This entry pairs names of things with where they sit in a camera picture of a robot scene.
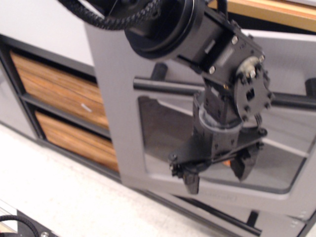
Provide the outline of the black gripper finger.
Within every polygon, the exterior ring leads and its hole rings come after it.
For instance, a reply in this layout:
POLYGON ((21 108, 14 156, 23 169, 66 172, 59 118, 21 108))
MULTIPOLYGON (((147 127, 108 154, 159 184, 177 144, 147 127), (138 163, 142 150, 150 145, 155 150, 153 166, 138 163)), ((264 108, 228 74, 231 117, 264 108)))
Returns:
POLYGON ((231 169, 239 181, 244 181, 249 176, 257 162, 259 151, 257 146, 250 146, 237 152, 231 161, 231 169))
POLYGON ((199 192, 199 174, 185 170, 183 173, 183 181, 189 194, 197 195, 199 192))

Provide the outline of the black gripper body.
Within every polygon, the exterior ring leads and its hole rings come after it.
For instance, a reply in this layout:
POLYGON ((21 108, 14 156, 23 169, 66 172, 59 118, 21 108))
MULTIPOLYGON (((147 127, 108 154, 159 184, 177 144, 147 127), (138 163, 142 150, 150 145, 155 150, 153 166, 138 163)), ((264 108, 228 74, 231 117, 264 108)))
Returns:
POLYGON ((189 140, 169 154, 172 176, 183 178, 185 170, 199 174, 216 163, 232 161, 250 146, 261 149, 267 133, 259 126, 244 128, 242 123, 231 128, 196 125, 189 140))

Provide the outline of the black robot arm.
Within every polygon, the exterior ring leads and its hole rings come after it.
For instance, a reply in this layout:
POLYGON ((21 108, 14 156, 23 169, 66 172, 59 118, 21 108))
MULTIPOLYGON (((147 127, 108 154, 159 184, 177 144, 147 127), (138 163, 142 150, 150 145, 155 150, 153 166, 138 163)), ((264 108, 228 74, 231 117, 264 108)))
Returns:
POLYGON ((274 96, 261 47, 228 19, 225 0, 216 10, 205 0, 91 1, 99 14, 78 0, 61 4, 94 27, 123 30, 139 56, 173 59, 202 76, 204 91, 194 95, 192 135, 168 158, 188 193, 196 195, 199 174, 221 161, 231 162, 240 181, 248 177, 267 135, 261 111, 274 96))

